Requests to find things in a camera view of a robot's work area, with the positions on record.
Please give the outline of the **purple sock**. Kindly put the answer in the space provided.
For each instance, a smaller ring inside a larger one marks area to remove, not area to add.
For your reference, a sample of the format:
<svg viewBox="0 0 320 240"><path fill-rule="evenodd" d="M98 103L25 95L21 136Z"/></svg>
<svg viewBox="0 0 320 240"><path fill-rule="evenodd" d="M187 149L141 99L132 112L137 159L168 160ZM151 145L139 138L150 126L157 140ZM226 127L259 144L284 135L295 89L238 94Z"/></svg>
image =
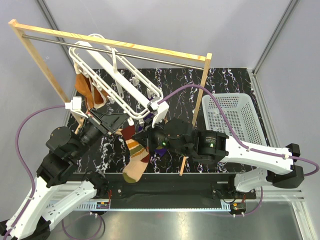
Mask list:
<svg viewBox="0 0 320 240"><path fill-rule="evenodd" d="M156 100L159 100L160 98L159 97L152 97L152 98L149 98L149 100L151 102L155 102ZM147 116L145 116L143 118L143 122L140 122L139 123L139 127L137 129L137 132L139 133L140 131L143 130L144 126L145 126L145 123L147 123L147 121L149 119L151 119L151 122L153 121L153 118L154 118L154 114L151 112L149 113ZM142 145L145 149L147 148L147 140L141 140L141 141L138 141L137 142ZM165 148L163 148L162 146L158 146L156 149L152 150L151 151L152 153L157 153L160 157L164 156L167 152L167 150Z"/></svg>

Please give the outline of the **white plastic clip hanger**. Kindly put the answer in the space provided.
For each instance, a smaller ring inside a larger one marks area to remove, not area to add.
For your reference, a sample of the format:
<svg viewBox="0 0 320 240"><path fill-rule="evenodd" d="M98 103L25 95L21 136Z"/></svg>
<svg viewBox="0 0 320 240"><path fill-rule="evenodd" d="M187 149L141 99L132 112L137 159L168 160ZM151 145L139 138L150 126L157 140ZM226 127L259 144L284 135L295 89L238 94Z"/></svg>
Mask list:
<svg viewBox="0 0 320 240"><path fill-rule="evenodd" d="M129 117L145 122L148 115L153 117L151 125L162 122L169 110L163 100L164 94L119 51L106 46L107 60L99 50L86 41L77 41L68 49L76 73L75 88L84 97L87 110L99 109L108 102L117 103ZM114 80L116 88L107 83L80 56L85 50L99 66Z"/></svg>

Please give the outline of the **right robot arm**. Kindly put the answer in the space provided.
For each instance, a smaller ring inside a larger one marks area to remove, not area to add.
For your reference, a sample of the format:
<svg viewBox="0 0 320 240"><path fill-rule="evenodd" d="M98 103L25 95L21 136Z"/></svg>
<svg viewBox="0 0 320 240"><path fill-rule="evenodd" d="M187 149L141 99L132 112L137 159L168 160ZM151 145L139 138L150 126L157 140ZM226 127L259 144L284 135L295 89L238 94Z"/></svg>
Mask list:
<svg viewBox="0 0 320 240"><path fill-rule="evenodd" d="M157 148L191 158L201 164L238 163L255 169L231 177L227 185L228 195L239 198L252 189L274 186L295 189L305 179L304 170L295 165L293 150L297 145L283 148L237 141L225 133L203 130L181 119L173 118L167 123L146 125L132 137L146 150Z"/></svg>

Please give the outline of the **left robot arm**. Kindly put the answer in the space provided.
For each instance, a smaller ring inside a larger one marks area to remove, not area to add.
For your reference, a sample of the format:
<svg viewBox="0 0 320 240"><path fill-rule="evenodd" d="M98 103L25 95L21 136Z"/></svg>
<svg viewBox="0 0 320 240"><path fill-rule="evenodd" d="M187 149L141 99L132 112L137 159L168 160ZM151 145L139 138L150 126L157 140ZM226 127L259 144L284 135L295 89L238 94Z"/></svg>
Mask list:
<svg viewBox="0 0 320 240"><path fill-rule="evenodd" d="M31 190L8 220L0 223L0 234L13 240L46 240L57 223L83 202L109 195L109 182L99 172L92 172L74 191L49 207L56 192L66 184L78 168L78 160L103 136L111 135L129 118L125 113L104 114L94 110L78 133L67 126L53 130L43 158L32 177Z"/></svg>

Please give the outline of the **orange sock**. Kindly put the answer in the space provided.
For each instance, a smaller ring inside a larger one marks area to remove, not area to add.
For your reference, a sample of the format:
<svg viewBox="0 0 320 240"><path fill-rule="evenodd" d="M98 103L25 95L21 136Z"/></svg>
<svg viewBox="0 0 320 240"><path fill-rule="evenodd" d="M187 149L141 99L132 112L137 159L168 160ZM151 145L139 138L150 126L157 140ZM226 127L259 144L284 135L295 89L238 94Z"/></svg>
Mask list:
<svg viewBox="0 0 320 240"><path fill-rule="evenodd" d="M84 96L88 111L102 108L109 100L107 92L103 89L99 90L93 83L90 77L85 77L82 73L75 77L75 89Z"/></svg>

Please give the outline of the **white plastic basket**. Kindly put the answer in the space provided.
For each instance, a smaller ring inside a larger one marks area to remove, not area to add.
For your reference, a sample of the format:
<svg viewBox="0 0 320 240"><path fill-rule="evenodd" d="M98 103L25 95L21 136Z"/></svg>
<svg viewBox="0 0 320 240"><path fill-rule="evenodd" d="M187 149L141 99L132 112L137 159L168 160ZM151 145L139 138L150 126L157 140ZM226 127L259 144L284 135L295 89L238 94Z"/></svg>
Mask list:
<svg viewBox="0 0 320 240"><path fill-rule="evenodd" d="M264 133L251 97L245 93L215 93L220 108L241 141L266 146ZM207 130L232 135L218 107L209 95L201 100Z"/></svg>

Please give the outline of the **wooden hanging rack frame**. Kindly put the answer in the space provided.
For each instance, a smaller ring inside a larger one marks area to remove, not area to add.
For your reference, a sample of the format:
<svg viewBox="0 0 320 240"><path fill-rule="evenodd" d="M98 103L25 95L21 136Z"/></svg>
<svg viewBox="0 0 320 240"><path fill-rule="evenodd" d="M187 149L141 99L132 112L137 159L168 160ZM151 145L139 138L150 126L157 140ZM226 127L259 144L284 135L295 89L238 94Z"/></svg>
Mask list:
<svg viewBox="0 0 320 240"><path fill-rule="evenodd" d="M31 36L25 34L26 31L34 32L38 34L43 34L46 36L54 36L54 37L61 37L67 39L78 40L79 44L71 45L72 48L82 48L86 49L90 52L91 56L96 60L99 65L105 69L116 81L118 85L122 89L125 89L128 93L130 93L135 99L145 107L145 109L141 113L137 113L133 111L123 100L121 97L120 92L115 92L111 89L111 87L103 83L102 80L98 75L96 75L92 69L85 63L80 61L80 59L74 55L72 59L77 62L81 68L83 68L92 78L93 80L104 90L108 93L108 95L118 103L120 107L133 119L142 121L144 117L146 117L150 111L147 108L148 103L150 102L141 92L139 92L131 83L129 83L120 73L118 73L117 69L117 61L122 62L129 70L133 70L134 66L129 63L125 58L120 57L121 53L116 52L116 48L122 49L129 49L138 52L145 52L175 58L181 58L185 60L192 60L204 63L202 78L201 78L201 85L199 86L200 91L197 97L197 102L195 106L195 111L193 114L192 123L194 124L197 120L199 107L201 103L201 99L203 96L203 92L205 90L205 83L208 76L208 71L210 68L210 63L212 60L212 54L208 53L206 56L195 55L191 53L184 53L174 50L156 48L151 46L139 45L134 43L127 43L122 41L110 40L103 37L99 37L97 35L83 35L77 33L71 33L66 31L59 31L49 28L31 26L26 24L18 23L17 20L12 19L9 23L10 27L20 39L21 43L24 45L26 50L29 52L35 63L38 65L44 76L47 78L49 83L52 85L56 93L59 97L63 100L63 102L68 103L70 102L69 98L53 76L52 72L50 71L47 64L44 62L43 58L38 53L37 49L31 43Z"/></svg>

